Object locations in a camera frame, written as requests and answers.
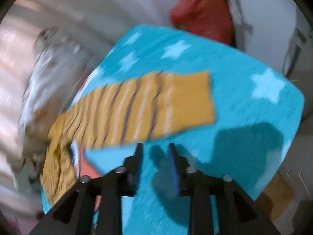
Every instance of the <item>wrinkled yellow fabric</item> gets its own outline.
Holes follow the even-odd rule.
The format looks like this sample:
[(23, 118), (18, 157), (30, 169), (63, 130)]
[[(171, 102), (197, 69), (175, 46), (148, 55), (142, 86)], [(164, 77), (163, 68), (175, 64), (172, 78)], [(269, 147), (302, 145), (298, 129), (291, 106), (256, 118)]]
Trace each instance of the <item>wrinkled yellow fabric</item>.
[(88, 93), (51, 127), (41, 176), (54, 205), (76, 182), (67, 150), (76, 140), (87, 149), (143, 142), (213, 123), (207, 72), (150, 73)]

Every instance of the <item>turquoise fabric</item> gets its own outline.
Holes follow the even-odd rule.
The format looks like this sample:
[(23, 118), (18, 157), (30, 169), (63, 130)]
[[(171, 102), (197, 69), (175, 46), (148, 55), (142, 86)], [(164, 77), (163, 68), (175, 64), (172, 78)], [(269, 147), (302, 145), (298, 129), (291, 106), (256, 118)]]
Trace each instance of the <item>turquoise fabric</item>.
[[(253, 199), (285, 158), (301, 118), (301, 92), (246, 54), (183, 31), (133, 28), (111, 50), (78, 97), (152, 71), (189, 74), (204, 70), (210, 73), (217, 121), (144, 143), (138, 193), (123, 199), (126, 235), (187, 234), (189, 198), (169, 198), (169, 182), (161, 176), (169, 143), (177, 144), (179, 153), (204, 173), (231, 175)], [(87, 150), (85, 156), (105, 174), (121, 165), (134, 149), (135, 144)]]

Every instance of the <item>red cloth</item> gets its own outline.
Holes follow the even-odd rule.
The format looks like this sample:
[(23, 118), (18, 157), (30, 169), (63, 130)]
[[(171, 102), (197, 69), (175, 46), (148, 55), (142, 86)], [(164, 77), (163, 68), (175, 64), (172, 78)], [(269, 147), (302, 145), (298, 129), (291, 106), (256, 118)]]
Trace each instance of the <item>red cloth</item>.
[(234, 26), (226, 0), (179, 0), (170, 17), (176, 28), (225, 44), (232, 41)]

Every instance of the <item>clear plastic bag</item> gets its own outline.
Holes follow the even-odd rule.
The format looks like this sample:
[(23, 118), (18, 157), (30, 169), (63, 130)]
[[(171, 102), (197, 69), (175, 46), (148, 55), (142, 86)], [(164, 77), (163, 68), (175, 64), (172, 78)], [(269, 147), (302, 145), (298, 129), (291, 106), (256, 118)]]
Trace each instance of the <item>clear plastic bag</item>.
[(24, 157), (46, 151), (51, 125), (98, 66), (90, 51), (56, 27), (39, 34), (34, 53), (35, 67), (23, 95), (18, 125)]

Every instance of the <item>screw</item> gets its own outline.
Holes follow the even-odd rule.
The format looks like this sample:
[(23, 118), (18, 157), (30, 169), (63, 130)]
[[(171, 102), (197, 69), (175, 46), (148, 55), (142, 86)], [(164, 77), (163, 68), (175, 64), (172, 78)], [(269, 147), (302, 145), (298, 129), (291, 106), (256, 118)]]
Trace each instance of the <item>screw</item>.
[(186, 172), (187, 172), (187, 173), (195, 173), (196, 171), (197, 171), (197, 169), (194, 168), (194, 167), (188, 167), (188, 168), (186, 169)]
[(230, 175), (225, 175), (225, 176), (223, 176), (223, 180), (225, 182), (231, 182), (231, 181), (233, 181), (233, 178)]
[(115, 169), (116, 173), (125, 173), (126, 172), (126, 168), (121, 166)]
[(79, 182), (81, 183), (88, 183), (89, 181), (90, 181), (89, 176), (82, 176), (81, 178), (79, 178)]

